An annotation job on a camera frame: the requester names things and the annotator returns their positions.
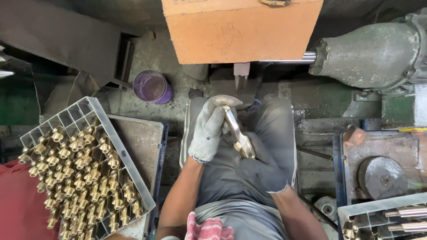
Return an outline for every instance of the gray sweatpants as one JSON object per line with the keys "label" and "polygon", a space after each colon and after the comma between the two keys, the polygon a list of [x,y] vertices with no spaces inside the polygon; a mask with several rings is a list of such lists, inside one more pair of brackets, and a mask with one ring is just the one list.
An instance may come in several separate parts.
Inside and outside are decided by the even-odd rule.
{"label": "gray sweatpants", "polygon": [[[196,119],[206,101],[207,98],[197,97],[187,106],[179,159],[181,168],[193,140]],[[283,174],[288,176],[293,186],[296,174],[296,150],[291,104],[282,99],[270,100],[259,110],[251,111],[247,128],[257,134],[281,169],[286,169]],[[236,175],[234,167],[240,159],[241,156],[234,149],[231,138],[222,135],[217,154],[205,166],[197,207],[224,199],[244,199],[276,208],[268,193],[259,190],[253,182]]]}

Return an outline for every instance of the purple container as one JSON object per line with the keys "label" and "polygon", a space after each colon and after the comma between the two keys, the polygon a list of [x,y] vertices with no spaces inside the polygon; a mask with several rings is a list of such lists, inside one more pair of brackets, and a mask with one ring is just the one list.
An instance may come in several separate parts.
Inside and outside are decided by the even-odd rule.
{"label": "purple container", "polygon": [[167,103],[172,97],[172,87],[158,71],[140,72],[133,83],[137,97],[149,103]]}

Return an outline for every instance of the work glove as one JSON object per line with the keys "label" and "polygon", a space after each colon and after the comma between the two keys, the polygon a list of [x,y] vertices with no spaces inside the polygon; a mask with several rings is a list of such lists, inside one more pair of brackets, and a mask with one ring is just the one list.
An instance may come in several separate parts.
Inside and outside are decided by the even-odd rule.
{"label": "work glove", "polygon": [[203,109],[197,117],[188,155],[198,162],[207,163],[214,158],[218,150],[221,129],[229,130],[225,127],[224,122],[225,110],[222,106],[225,104],[233,108],[242,105],[243,102],[231,96],[214,96],[203,105]]}
{"label": "work glove", "polygon": [[252,143],[256,157],[255,159],[242,159],[235,168],[236,174],[255,184],[262,191],[268,193],[284,191],[288,185],[288,179],[283,170],[280,169],[255,133],[246,134]]}

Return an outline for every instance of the brown cardboard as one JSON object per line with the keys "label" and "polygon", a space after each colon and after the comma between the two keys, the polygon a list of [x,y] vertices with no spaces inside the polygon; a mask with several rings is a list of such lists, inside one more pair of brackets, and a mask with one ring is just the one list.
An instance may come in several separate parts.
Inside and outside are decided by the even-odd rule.
{"label": "brown cardboard", "polygon": [[322,0],[162,0],[181,64],[301,59]]}

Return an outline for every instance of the dirty glove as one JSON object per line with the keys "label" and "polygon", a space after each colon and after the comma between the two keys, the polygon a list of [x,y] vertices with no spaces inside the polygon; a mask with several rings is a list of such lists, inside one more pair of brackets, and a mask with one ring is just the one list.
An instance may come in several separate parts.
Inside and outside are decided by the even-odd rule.
{"label": "dirty glove", "polygon": [[218,150],[221,127],[225,117],[225,111],[222,107],[224,104],[232,108],[243,104],[243,102],[231,96],[214,96],[203,105],[203,109],[197,117],[194,137],[188,148],[188,155],[198,162],[207,163],[211,161]]}
{"label": "dirty glove", "polygon": [[268,193],[279,193],[286,189],[288,179],[276,161],[265,149],[263,143],[253,132],[246,133],[255,150],[255,159],[242,159],[236,166],[236,174],[257,185]]}

